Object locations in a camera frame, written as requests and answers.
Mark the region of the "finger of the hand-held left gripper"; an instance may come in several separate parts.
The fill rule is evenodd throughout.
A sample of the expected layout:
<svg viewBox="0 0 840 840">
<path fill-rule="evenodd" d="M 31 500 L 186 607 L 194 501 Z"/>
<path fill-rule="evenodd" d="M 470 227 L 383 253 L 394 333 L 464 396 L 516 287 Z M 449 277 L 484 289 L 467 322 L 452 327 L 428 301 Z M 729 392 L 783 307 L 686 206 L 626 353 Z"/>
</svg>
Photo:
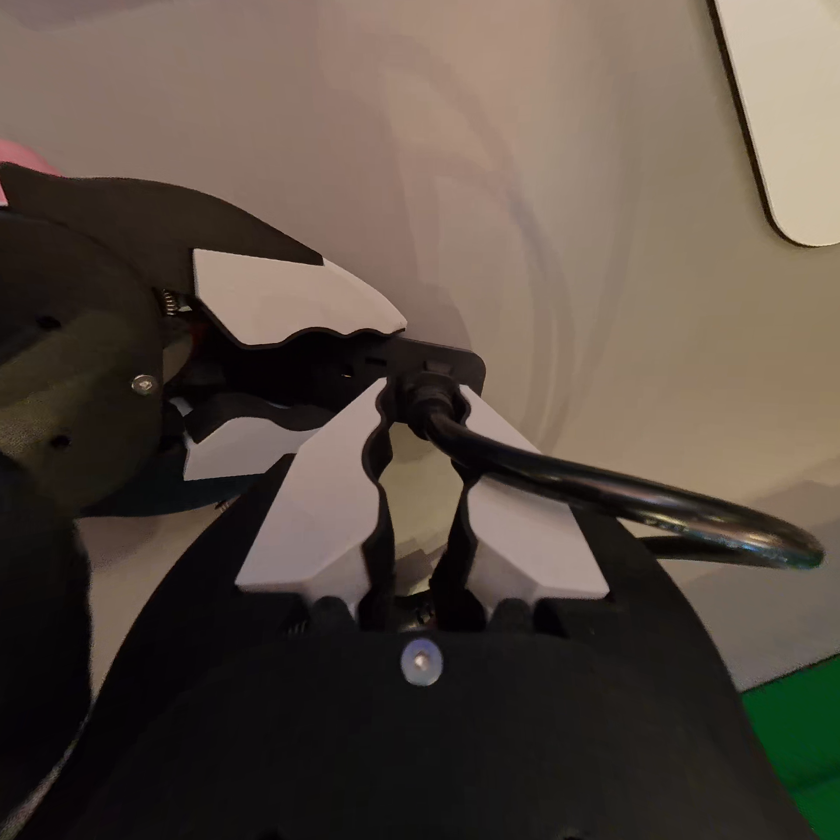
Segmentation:
<svg viewBox="0 0 840 840">
<path fill-rule="evenodd" d="M 312 405 L 282 406 L 249 394 L 215 394 L 190 404 L 179 397 L 185 429 L 185 480 L 256 476 L 294 455 L 332 413 Z"/>
<path fill-rule="evenodd" d="M 332 262 L 320 265 L 192 252 L 197 299 L 248 347 L 278 346 L 312 330 L 393 335 L 406 318 L 378 290 Z"/>
</svg>

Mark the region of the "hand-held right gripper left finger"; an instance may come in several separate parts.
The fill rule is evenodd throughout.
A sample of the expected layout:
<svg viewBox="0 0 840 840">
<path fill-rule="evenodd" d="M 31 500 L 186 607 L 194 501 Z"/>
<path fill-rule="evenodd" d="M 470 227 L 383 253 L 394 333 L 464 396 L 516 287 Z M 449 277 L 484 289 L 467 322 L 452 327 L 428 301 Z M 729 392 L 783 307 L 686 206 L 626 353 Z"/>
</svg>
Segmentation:
<svg viewBox="0 0 840 840">
<path fill-rule="evenodd" d="M 392 460 L 386 378 L 300 446 L 238 572 L 243 592 L 340 599 L 393 593 L 395 539 L 380 477 Z"/>
</svg>

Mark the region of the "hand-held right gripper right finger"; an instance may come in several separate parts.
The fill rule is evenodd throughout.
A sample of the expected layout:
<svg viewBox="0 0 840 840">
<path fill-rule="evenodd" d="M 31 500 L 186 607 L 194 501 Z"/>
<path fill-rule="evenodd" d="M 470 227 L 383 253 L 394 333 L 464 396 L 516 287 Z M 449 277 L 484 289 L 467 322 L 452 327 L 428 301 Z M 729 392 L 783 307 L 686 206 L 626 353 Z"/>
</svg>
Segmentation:
<svg viewBox="0 0 840 840">
<path fill-rule="evenodd" d="M 465 538 L 465 590 L 485 614 L 507 600 L 600 601 L 609 591 L 571 508 L 482 476 L 468 479 L 449 547 Z"/>
</svg>

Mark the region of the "black power strip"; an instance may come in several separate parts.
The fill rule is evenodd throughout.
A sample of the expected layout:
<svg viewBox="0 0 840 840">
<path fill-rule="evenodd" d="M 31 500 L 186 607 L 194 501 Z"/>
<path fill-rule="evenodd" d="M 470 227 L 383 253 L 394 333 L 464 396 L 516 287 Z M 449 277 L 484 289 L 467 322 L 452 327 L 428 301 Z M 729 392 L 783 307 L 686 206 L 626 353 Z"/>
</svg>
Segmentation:
<svg viewBox="0 0 840 840">
<path fill-rule="evenodd" d="M 442 372 L 478 395 L 487 377 L 476 353 L 408 339 L 358 331 L 302 331 L 272 345 L 250 346 L 230 338 L 207 339 L 203 348 L 224 373 L 229 389 L 278 406 L 315 406 L 338 413 L 374 382 Z"/>
</svg>

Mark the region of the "green storage bin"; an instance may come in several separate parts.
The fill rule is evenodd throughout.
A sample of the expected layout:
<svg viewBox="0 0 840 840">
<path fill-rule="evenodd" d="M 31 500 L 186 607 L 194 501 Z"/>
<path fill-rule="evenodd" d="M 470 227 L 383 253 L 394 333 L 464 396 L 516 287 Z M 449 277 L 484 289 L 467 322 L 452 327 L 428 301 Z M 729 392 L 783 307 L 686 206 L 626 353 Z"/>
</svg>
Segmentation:
<svg viewBox="0 0 840 840">
<path fill-rule="evenodd" d="M 839 838 L 839 656 L 742 693 L 776 773 L 822 839 Z"/>
</svg>

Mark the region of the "white flat stand base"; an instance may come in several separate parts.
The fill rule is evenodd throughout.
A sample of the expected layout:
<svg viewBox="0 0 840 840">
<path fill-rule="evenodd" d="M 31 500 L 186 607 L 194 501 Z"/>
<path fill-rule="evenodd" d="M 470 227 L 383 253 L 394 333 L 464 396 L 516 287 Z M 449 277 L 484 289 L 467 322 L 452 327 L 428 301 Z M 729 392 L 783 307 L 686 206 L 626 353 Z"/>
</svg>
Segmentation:
<svg viewBox="0 0 840 840">
<path fill-rule="evenodd" d="M 839 2 L 712 2 L 763 199 L 778 232 L 839 240 Z"/>
</svg>

